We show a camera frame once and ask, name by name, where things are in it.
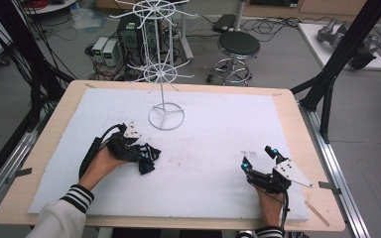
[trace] person's left hand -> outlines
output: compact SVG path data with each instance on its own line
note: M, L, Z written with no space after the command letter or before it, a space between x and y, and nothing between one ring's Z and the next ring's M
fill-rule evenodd
M104 147L95 155L78 184L92 190L104 177L126 163L128 162L116 159L107 147Z

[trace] round stool seat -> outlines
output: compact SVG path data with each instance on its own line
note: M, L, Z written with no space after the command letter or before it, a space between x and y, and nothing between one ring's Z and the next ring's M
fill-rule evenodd
M218 40L218 47L226 55L239 59L254 58L261 49L261 45L256 38L243 32L222 34Z

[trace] hand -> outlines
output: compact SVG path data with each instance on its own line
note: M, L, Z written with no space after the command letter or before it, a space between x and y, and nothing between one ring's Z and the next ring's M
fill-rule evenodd
M126 163L128 162L117 160L107 147L104 147L95 155L78 184L92 190L104 177Z
M283 208L284 196L282 193L267 193L265 189L255 186L259 197L259 208L265 226L279 226L280 213Z

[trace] white sleeve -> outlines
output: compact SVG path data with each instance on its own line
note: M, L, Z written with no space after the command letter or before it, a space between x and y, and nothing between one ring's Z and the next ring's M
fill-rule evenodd
M59 201L47 204L39 214L28 238L80 238L85 225L85 212L94 200L93 194L76 184Z

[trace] sleeve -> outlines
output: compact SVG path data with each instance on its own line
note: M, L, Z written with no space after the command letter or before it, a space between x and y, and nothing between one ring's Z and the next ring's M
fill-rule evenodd
M67 194L47 204L39 214L28 238L80 238L85 225L85 212L94 195L81 185L72 185Z
M267 226L255 231L258 238L283 238L283 231L277 226Z

